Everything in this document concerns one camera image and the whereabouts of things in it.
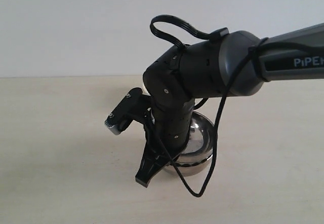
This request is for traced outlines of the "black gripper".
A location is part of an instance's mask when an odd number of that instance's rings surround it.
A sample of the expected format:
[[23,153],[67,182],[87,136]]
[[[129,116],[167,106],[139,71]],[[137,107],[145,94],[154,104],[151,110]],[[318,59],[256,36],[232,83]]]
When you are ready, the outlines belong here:
[[145,104],[146,144],[135,181],[147,188],[150,181],[187,146],[193,102],[180,107],[162,108],[154,102]]

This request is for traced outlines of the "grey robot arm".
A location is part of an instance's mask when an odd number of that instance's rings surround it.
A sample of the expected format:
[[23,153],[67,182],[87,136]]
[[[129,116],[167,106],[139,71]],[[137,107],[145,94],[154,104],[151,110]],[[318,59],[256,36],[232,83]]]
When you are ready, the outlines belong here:
[[218,127],[227,97],[257,93],[265,82],[323,78],[323,25],[271,38],[226,28],[194,45],[175,43],[143,74],[148,107],[146,144],[136,182],[148,186],[166,166],[217,157]]

